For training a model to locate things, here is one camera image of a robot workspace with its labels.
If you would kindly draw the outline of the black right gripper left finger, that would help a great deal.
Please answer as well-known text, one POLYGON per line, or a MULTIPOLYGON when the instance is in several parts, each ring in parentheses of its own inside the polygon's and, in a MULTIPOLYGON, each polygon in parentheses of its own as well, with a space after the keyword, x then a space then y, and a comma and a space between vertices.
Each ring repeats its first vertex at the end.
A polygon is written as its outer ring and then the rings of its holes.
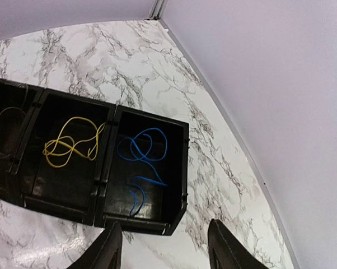
POLYGON ((118 222, 110 222, 90 247, 67 269, 121 267, 123 235, 118 222))

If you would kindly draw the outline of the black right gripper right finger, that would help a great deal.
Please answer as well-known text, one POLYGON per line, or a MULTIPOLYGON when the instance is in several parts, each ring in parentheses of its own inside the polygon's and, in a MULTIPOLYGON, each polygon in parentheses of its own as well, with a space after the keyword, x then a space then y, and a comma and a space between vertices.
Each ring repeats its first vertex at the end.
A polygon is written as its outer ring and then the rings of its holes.
POLYGON ((211 219, 209 223, 208 250, 210 268, 265 269, 221 220, 211 219))

